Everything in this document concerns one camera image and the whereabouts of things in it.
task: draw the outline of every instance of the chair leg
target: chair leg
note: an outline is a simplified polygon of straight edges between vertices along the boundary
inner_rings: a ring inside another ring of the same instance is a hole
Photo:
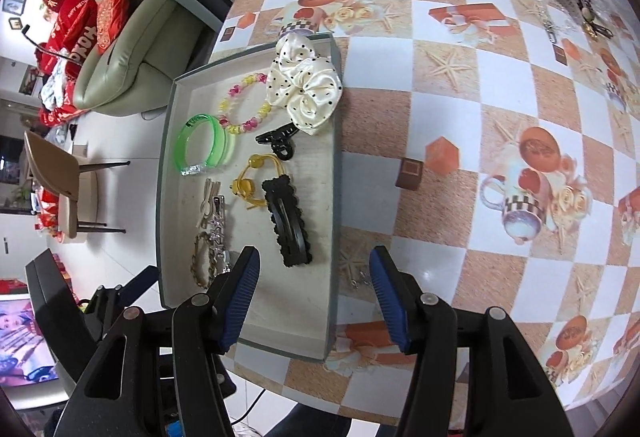
[[[78,226],[78,233],[127,233],[126,229],[114,229],[113,227]]]
[[[102,222],[78,221],[78,226],[104,226],[104,227],[107,227],[107,224],[106,223],[102,223]]]
[[[125,162],[97,162],[92,164],[81,164],[80,173],[83,172],[95,172],[96,170],[103,170],[105,168],[114,168],[115,166],[129,166],[130,161]]]

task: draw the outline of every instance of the green bangle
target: green bangle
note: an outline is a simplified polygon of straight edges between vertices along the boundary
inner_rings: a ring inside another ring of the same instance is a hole
[[[204,122],[208,122],[211,125],[213,133],[213,146],[211,147],[211,152],[209,152],[209,157],[207,157],[207,160],[202,163],[191,165],[187,164],[187,142],[189,141],[189,138],[191,137],[191,134],[193,134],[193,131],[196,129],[196,127]],[[199,173],[201,172],[203,166],[213,168],[219,165],[220,161],[225,155],[225,149],[226,133],[224,128],[220,126],[220,122],[209,114],[197,114],[184,124],[182,130],[180,131],[180,134],[178,134],[178,139],[175,140],[175,165],[178,167],[178,170],[180,170],[180,173],[182,175]]]

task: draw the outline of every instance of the table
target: table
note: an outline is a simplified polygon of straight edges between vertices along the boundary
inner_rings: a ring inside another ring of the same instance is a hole
[[[547,0],[236,0],[212,58],[330,30],[346,92],[334,350],[306,363],[239,344],[229,369],[396,423],[413,360],[369,285],[368,253],[384,244],[452,306],[505,308],[565,408],[621,381],[639,350],[640,50],[614,2],[594,5],[613,40]],[[466,349],[456,375],[461,427]]]

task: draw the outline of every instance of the white tile floor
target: white tile floor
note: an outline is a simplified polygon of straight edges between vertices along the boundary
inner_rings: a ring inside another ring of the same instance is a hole
[[[78,120],[75,144],[87,146],[92,162],[130,160],[131,165],[98,172],[98,222],[127,230],[91,233],[86,243],[49,247],[62,258],[78,297],[91,297],[99,285],[124,284],[156,264],[156,186],[164,116],[112,118],[90,112]],[[161,309],[156,284],[136,304],[146,312]],[[231,374],[238,391],[225,400],[229,417],[241,417],[262,388]],[[267,391],[245,420],[262,435],[283,419],[295,401]],[[353,421],[349,437],[373,437],[378,425]]]

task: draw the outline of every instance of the leather sofa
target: leather sofa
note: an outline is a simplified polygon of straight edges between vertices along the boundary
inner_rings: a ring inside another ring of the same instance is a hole
[[[116,41],[87,56],[74,90],[78,109],[128,116],[164,107],[185,71],[204,24],[174,0],[130,0],[130,8]]]

